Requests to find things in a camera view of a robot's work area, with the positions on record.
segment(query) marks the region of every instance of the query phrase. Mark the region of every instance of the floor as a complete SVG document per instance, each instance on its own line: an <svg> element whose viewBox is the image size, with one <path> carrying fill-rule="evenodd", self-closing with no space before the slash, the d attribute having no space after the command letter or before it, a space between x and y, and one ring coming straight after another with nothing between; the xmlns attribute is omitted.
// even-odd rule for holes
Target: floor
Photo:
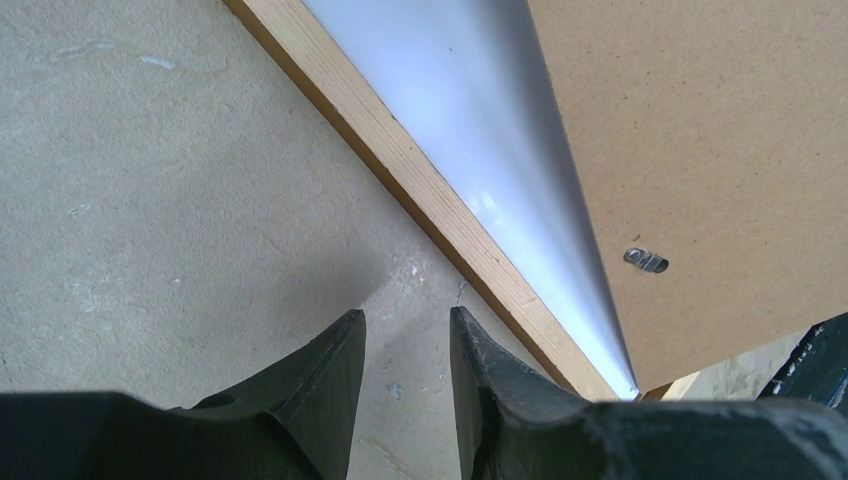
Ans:
<svg viewBox="0 0 848 480"><path fill-rule="evenodd" d="M350 478L456 478L448 309L537 364L223 4L0 15L0 391L191 406L363 308Z"/></svg>

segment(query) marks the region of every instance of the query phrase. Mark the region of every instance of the wooden edge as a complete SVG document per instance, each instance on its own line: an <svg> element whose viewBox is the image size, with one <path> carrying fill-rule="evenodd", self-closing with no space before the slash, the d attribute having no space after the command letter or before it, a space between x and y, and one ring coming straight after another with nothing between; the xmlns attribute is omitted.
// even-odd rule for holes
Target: wooden edge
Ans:
<svg viewBox="0 0 848 480"><path fill-rule="evenodd" d="M698 378L700 373L701 372L695 372L691 375L678 378L677 380L663 385L662 387L655 388L643 395L641 400L681 400L683 399L683 396L686 395L686 392L688 392L692 387L692 384L695 383L695 379Z"/></svg>
<svg viewBox="0 0 848 480"><path fill-rule="evenodd" d="M225 3L551 377L617 399L302 1Z"/></svg>

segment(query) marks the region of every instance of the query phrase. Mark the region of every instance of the concrete floor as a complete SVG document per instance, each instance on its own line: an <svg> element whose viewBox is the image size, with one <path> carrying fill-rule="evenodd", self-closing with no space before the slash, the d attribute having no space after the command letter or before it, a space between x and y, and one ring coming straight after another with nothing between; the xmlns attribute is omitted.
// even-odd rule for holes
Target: concrete floor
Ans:
<svg viewBox="0 0 848 480"><path fill-rule="evenodd" d="M219 1L13 1L0 38L0 390L191 406L363 308L350 478L458 476L448 309L536 362Z"/></svg>

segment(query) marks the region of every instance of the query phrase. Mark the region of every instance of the white glossy surface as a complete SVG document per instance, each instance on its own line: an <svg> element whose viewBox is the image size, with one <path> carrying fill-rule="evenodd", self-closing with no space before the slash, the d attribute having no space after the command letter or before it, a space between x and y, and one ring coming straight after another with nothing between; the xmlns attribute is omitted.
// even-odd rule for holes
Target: white glossy surface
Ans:
<svg viewBox="0 0 848 480"><path fill-rule="evenodd" d="M524 2L306 3L616 394L634 398Z"/></svg>

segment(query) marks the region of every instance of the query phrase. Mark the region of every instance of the silver metal piece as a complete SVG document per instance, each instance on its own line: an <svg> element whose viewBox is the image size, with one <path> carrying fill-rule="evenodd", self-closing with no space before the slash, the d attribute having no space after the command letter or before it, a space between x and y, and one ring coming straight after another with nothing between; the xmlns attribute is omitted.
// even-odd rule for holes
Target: silver metal piece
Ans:
<svg viewBox="0 0 848 480"><path fill-rule="evenodd" d="M662 273L669 265L668 260L641 248L628 249L624 253L624 261L651 273Z"/></svg>

